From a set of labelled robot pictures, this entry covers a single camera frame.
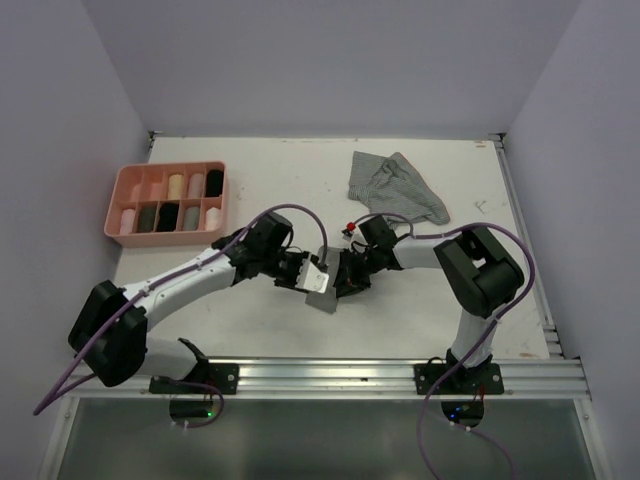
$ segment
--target folded gray cloth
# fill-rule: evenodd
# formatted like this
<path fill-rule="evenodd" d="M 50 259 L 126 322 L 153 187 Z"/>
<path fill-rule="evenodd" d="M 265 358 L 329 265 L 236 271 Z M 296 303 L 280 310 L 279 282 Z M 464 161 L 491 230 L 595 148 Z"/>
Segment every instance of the folded gray cloth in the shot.
<path fill-rule="evenodd" d="M 398 152 L 388 158 L 353 152 L 349 198 L 365 204 L 371 213 L 399 213 L 412 222 L 429 220 L 436 225 L 450 221 L 442 200 Z M 387 221 L 392 228 L 404 223 L 391 217 Z"/>

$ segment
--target gray rolled cloth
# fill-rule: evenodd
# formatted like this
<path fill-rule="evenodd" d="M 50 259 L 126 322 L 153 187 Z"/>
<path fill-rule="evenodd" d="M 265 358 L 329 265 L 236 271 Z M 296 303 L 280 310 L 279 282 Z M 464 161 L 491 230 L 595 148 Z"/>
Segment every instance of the gray rolled cloth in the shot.
<path fill-rule="evenodd" d="M 348 195 L 371 213 L 399 213 L 415 223 L 428 220 L 436 225 L 451 220 L 440 197 L 398 152 L 390 157 L 353 152 Z M 391 228 L 405 223 L 391 217 L 387 221 Z"/>

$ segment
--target rolled cloth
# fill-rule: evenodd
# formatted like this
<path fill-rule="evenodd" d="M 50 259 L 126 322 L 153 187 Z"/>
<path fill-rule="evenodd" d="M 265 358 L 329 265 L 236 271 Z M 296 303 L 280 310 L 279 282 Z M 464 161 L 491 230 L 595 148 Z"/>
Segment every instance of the rolled cloth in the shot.
<path fill-rule="evenodd" d="M 451 220 L 440 197 L 398 152 L 390 157 L 353 152 L 348 196 L 369 207 L 371 213 L 398 213 L 414 223 L 428 220 L 436 225 Z M 391 217 L 387 222 L 392 228 L 404 223 Z"/>

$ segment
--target crumpled gray cloth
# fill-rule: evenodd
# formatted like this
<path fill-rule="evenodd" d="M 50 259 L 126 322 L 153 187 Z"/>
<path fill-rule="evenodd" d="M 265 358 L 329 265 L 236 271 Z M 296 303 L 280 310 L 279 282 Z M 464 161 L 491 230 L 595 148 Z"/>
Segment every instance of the crumpled gray cloth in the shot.
<path fill-rule="evenodd" d="M 399 213 L 414 223 L 428 220 L 436 225 L 451 220 L 440 197 L 398 152 L 388 158 L 353 152 L 348 196 L 365 204 L 371 213 Z M 387 221 L 392 228 L 404 223 L 392 217 Z"/>

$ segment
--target cloth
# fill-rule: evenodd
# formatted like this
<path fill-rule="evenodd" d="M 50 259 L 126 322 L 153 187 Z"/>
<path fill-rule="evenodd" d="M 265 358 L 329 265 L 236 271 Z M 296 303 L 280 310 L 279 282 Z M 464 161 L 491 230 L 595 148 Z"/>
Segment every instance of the cloth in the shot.
<path fill-rule="evenodd" d="M 451 220 L 440 197 L 398 152 L 388 158 L 353 152 L 348 196 L 369 207 L 371 213 L 399 213 L 414 223 L 428 220 L 436 225 Z M 404 223 L 391 217 L 387 222 L 391 228 Z"/>

